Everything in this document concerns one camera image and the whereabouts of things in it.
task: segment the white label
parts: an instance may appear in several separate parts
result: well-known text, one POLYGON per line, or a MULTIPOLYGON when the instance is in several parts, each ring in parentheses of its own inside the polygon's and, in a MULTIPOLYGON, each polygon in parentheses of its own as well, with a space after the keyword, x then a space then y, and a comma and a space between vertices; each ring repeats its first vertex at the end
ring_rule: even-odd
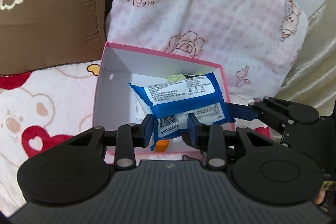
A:
POLYGON ((188 115, 194 113, 200 123, 213 123, 225 119, 220 103, 158 119, 158 137, 163 138, 178 129, 188 128, 188 115))
POLYGON ((198 76, 177 82, 150 85, 144 90, 153 105, 195 98, 215 92, 206 76, 198 76))

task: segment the black circular joint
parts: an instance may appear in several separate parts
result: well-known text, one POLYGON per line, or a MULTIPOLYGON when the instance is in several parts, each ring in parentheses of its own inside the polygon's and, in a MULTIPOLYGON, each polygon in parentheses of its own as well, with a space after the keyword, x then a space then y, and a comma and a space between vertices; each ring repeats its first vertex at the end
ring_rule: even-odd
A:
POLYGON ((247 196, 274 205, 306 202, 323 181, 315 161, 280 144, 250 150, 236 162, 232 177, 247 196))
POLYGON ((300 169, 285 160, 271 160, 265 162, 260 169, 262 175, 274 182, 290 182, 297 179, 300 169))
POLYGON ((25 198, 42 206, 80 203, 102 190, 109 178, 104 160, 77 146, 47 150, 26 161, 17 173, 25 198))
POLYGON ((301 104, 291 105, 289 114, 295 121, 304 124, 310 124, 320 118, 320 114, 315 108, 301 104))
POLYGON ((81 171, 79 163, 73 160, 54 160, 41 168, 41 174, 51 181, 66 181, 76 177, 81 171))

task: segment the barcode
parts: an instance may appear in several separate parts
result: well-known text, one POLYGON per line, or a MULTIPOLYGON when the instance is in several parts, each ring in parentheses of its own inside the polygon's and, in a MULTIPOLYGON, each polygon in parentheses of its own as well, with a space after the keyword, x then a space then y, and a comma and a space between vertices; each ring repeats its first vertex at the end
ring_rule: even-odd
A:
POLYGON ((170 126, 171 124, 173 123, 177 123, 179 122, 179 120, 176 118, 175 115, 170 115, 170 116, 167 116, 167 117, 163 117, 161 119, 161 124, 160 124, 160 129, 163 129, 167 126, 170 126))

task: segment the pink box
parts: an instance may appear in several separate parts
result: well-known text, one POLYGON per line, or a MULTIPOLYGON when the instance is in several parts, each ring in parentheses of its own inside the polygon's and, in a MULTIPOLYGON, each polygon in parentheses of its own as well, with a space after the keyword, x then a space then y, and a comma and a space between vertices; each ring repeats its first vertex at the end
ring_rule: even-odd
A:
MULTIPOLYGON (((140 47, 107 42, 103 52, 97 81, 93 126, 104 126, 105 130, 117 130, 127 123, 141 123, 145 117, 137 98, 128 83, 147 86, 167 82, 171 75, 206 74, 213 71, 226 102, 231 102, 224 69, 221 65, 203 60, 140 47)), ((150 152, 150 148, 136 148, 140 159, 179 159, 181 155, 199 154, 187 146, 181 138, 171 140, 164 154, 150 152)), ((113 162, 114 147, 108 149, 105 161, 113 162)))

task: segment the red heart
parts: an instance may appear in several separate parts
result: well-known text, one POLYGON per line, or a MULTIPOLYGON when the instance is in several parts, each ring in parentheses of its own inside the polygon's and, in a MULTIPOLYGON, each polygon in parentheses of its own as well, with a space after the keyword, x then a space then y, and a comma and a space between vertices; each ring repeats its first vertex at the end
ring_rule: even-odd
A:
POLYGON ((0 77, 0 89, 13 90, 21 87, 29 78, 32 71, 20 75, 0 77))
POLYGON ((258 127, 255 129, 256 132, 260 133, 261 135, 263 135, 266 138, 271 139, 271 132, 269 130, 269 127, 264 128, 264 127, 258 127))
POLYGON ((21 144, 23 149, 25 150, 28 158, 31 158, 59 143, 62 143, 70 138, 72 138, 73 136, 70 135, 56 135, 53 137, 50 137, 49 134, 45 131, 44 128, 40 127, 40 126, 31 126, 28 127, 23 133, 22 133, 22 137, 21 137, 21 144), (41 151, 37 151, 35 149, 33 149, 30 145, 29 145, 29 140, 32 140, 36 137, 40 137, 42 139, 42 149, 41 151))

